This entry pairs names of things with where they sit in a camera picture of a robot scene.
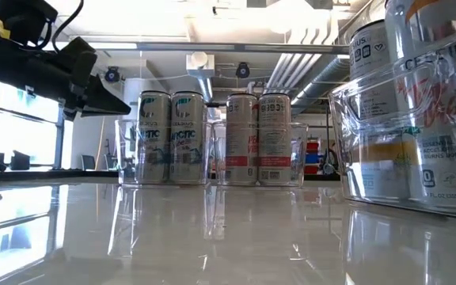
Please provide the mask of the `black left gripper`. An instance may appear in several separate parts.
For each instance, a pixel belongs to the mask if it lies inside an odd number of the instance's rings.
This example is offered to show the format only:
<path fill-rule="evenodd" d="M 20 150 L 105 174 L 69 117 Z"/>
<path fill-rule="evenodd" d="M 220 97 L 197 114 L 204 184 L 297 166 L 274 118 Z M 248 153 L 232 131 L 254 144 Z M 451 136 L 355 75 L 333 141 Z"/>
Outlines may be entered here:
<path fill-rule="evenodd" d="M 128 115 L 131 107 L 92 76 L 93 48 L 81 38 L 57 43 L 82 8 L 55 28 L 58 12 L 46 0 L 0 0 L 0 20 L 11 31 L 9 40 L 0 37 L 0 82 L 59 102 L 68 119 Z"/>

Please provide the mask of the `clear plastic bin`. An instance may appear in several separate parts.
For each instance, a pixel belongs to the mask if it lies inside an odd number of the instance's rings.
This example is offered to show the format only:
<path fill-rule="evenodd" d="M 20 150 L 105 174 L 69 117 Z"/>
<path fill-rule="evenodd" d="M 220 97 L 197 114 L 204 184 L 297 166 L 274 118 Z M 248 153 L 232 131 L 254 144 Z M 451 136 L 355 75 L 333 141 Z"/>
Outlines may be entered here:
<path fill-rule="evenodd" d="M 251 185 L 227 184 L 225 172 L 225 149 L 226 149 L 226 121 L 219 121 L 213 124 L 213 136 L 215 144 L 215 171 L 216 179 L 220 185 L 243 186 L 243 187 L 300 187 L 304 181 L 304 168 L 306 162 L 306 139 L 308 126 L 304 123 L 290 123 L 291 126 L 291 176 L 286 184 L 262 185 L 259 182 L 259 170 L 257 171 L 257 182 Z"/>
<path fill-rule="evenodd" d="M 387 48 L 390 57 L 390 46 L 387 37 Z M 402 126 L 398 120 L 398 99 L 396 96 L 395 89 L 395 72 L 394 72 L 394 61 L 390 58 L 390 62 L 385 66 L 378 68 L 377 70 L 371 71 L 366 77 L 361 77 L 349 81 L 349 83 L 342 85 L 333 90 L 329 95 L 329 103 L 332 112 L 333 126 L 336 134 L 336 142 L 338 145 L 338 160 L 339 169 L 342 176 L 342 182 L 344 187 L 344 194 L 347 198 L 352 200 L 361 200 L 368 203 L 380 203 L 380 204 L 393 204 L 398 207 L 406 207 L 411 209 L 417 209 L 420 211 L 430 211 L 441 213 L 445 215 L 456 216 L 456 213 L 450 213 L 445 211 L 437 211 L 423 207 L 420 203 L 417 203 L 410 196 L 409 187 L 409 169 L 412 162 L 410 154 L 407 154 L 403 147 L 402 138 Z M 391 112 L 387 115 L 375 117 L 368 120 L 360 120 L 354 113 L 354 108 L 348 102 L 350 97 L 360 94 L 365 91 L 365 87 L 361 87 L 359 84 L 364 83 L 368 78 L 375 78 L 370 80 L 370 87 L 373 88 L 378 82 L 389 83 L 394 91 L 397 100 L 397 111 Z M 384 134 L 399 135 L 401 138 L 401 154 L 397 156 L 397 165 L 404 171 L 405 174 L 405 189 L 407 191 L 406 196 L 402 199 L 384 199 L 384 200 L 372 200 L 368 198 L 359 197 L 353 194 L 358 188 L 356 182 L 350 177 L 349 173 L 352 165 L 352 151 L 359 140 L 359 133 L 366 129 L 376 129 L 382 131 Z"/>
<path fill-rule="evenodd" d="M 209 180 L 209 163 L 211 162 L 209 152 L 211 150 L 212 124 L 203 122 L 204 142 L 203 142 L 203 179 L 200 184 L 206 184 Z M 135 179 L 137 166 L 137 120 L 117 120 L 116 121 L 116 143 L 117 143 L 117 170 L 119 172 L 119 182 L 121 184 L 142 185 Z M 177 184 L 170 179 L 171 164 L 171 143 L 169 136 L 169 173 L 166 182 L 156 184 Z"/>

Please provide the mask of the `Celsius Arctic Vibe can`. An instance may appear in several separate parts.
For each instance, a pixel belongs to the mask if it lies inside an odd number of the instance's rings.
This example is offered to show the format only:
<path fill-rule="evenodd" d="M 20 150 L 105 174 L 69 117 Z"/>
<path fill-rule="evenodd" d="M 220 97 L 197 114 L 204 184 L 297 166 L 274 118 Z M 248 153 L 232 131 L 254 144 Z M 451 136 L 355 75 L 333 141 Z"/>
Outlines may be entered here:
<path fill-rule="evenodd" d="M 168 180 L 171 96 L 162 91 L 142 91 L 137 116 L 137 166 L 140 184 Z"/>
<path fill-rule="evenodd" d="M 177 184 L 200 184 L 203 179 L 204 100 L 197 92 L 172 95 L 170 179 Z"/>

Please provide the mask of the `Celsius Peach Vibe can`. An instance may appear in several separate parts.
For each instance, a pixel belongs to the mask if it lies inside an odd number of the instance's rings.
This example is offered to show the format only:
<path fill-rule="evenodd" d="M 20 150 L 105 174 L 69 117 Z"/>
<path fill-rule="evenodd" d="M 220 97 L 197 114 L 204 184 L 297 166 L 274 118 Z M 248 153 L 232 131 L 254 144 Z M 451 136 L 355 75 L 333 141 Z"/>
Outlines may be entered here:
<path fill-rule="evenodd" d="M 226 182 L 251 185 L 257 182 L 258 171 L 257 97 L 235 93 L 226 102 Z"/>
<path fill-rule="evenodd" d="M 291 176 L 291 100 L 285 93 L 266 93 L 259 107 L 259 182 L 286 184 Z"/>

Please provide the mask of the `large bright window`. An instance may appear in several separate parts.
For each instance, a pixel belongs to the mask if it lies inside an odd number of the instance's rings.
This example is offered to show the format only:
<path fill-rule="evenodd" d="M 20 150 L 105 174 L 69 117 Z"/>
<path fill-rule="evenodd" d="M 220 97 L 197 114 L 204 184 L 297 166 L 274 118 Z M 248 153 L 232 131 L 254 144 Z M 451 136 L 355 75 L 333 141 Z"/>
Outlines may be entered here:
<path fill-rule="evenodd" d="M 20 152 L 29 156 L 32 167 L 57 166 L 63 126 L 58 102 L 0 82 L 0 154 L 5 164 Z"/>

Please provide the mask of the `small black box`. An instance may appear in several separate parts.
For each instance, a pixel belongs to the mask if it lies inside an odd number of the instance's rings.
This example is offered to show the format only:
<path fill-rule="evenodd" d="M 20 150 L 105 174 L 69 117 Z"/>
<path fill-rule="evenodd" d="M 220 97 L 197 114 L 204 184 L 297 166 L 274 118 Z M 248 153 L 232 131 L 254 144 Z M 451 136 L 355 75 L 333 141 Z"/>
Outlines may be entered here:
<path fill-rule="evenodd" d="M 9 165 L 12 170 L 29 170 L 30 157 L 27 154 L 15 150 Z"/>

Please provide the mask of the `grey horizontal overhead beam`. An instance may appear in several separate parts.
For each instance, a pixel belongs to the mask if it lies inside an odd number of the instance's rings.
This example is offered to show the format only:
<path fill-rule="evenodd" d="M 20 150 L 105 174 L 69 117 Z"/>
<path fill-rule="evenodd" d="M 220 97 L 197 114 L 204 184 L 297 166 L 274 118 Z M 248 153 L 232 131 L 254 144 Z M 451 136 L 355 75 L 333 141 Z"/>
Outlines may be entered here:
<path fill-rule="evenodd" d="M 209 51 L 241 53 L 291 53 L 348 55 L 348 45 L 324 44 L 248 44 L 248 43 L 193 43 L 193 42 L 92 42 L 98 50 L 138 51 Z"/>

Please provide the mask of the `white ceiling pipes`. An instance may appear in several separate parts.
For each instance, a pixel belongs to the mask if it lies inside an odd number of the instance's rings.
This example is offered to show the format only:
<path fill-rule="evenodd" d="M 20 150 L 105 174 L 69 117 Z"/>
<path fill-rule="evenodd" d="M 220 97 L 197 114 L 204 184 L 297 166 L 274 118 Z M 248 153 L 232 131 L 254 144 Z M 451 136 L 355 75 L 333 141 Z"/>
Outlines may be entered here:
<path fill-rule="evenodd" d="M 294 28 L 288 44 L 332 44 L 338 37 L 339 26 L 331 21 L 309 28 Z M 321 57 L 320 54 L 283 53 L 266 83 L 265 93 L 289 93 L 306 72 Z"/>

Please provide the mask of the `black metal table frame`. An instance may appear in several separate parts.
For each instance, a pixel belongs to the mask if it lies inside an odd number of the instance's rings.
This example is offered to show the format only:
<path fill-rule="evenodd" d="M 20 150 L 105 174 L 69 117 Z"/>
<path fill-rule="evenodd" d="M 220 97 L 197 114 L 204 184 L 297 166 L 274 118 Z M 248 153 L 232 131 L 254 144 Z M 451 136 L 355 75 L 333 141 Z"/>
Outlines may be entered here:
<path fill-rule="evenodd" d="M 117 171 L 49 170 L 0 172 L 0 180 L 32 180 L 68 177 L 118 177 Z"/>

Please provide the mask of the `white ceiling duct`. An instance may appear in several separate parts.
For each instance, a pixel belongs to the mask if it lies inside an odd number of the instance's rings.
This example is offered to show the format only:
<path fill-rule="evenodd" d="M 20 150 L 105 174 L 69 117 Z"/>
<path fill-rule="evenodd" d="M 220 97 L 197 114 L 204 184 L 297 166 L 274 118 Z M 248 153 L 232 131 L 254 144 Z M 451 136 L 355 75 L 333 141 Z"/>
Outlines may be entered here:
<path fill-rule="evenodd" d="M 186 55 L 186 71 L 197 79 L 205 101 L 212 99 L 212 81 L 215 76 L 215 56 L 204 51 L 194 51 Z"/>

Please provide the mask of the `silver round air duct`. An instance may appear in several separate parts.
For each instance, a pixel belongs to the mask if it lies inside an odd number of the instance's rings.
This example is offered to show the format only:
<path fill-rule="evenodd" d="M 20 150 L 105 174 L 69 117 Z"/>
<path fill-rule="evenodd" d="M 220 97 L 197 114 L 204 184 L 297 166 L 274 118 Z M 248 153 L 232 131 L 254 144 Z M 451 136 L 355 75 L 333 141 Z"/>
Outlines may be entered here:
<path fill-rule="evenodd" d="M 383 19 L 384 0 L 363 0 L 364 6 L 340 27 L 335 44 L 348 45 L 355 30 L 372 21 Z M 349 79 L 346 55 L 321 55 L 302 78 L 293 97 L 292 114 L 323 113 L 327 108 L 328 93 Z"/>

